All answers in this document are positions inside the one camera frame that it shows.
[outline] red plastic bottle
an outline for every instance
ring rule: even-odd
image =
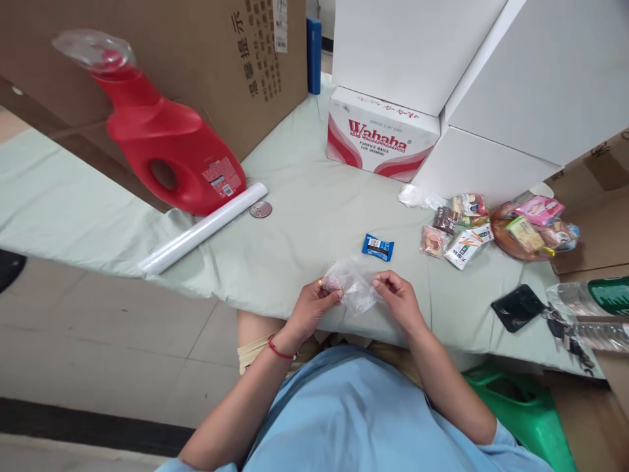
[[[100,31],[66,31],[52,43],[90,71],[114,105],[107,131],[138,178],[173,207],[206,216],[242,193],[244,171],[227,145],[190,107],[165,98],[135,66],[129,44]],[[173,188],[151,166],[168,165]]]

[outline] hand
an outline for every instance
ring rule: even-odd
[[[325,312],[333,305],[341,304],[342,297],[342,290],[328,292],[319,285],[318,280],[305,285],[301,289],[293,313],[276,339],[286,342],[287,347],[295,347],[292,351],[297,351],[301,344],[315,333]]]
[[[389,307],[391,317],[407,335],[428,329],[419,310],[413,286],[394,271],[379,272],[373,278],[373,286]]]

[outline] green plastic stool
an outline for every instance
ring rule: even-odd
[[[522,446],[556,472],[576,472],[549,390],[528,378],[502,372],[492,361],[463,376]]]

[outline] wahaha box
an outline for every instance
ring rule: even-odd
[[[439,119],[337,87],[330,101],[328,158],[409,182],[439,139]]]

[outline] plastic wrap roll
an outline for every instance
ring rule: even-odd
[[[182,233],[181,236],[158,248],[145,260],[141,261],[138,267],[147,275],[162,273],[264,197],[268,192],[267,188],[259,182],[250,186],[238,197],[225,203],[217,211],[203,218],[199,223]]]

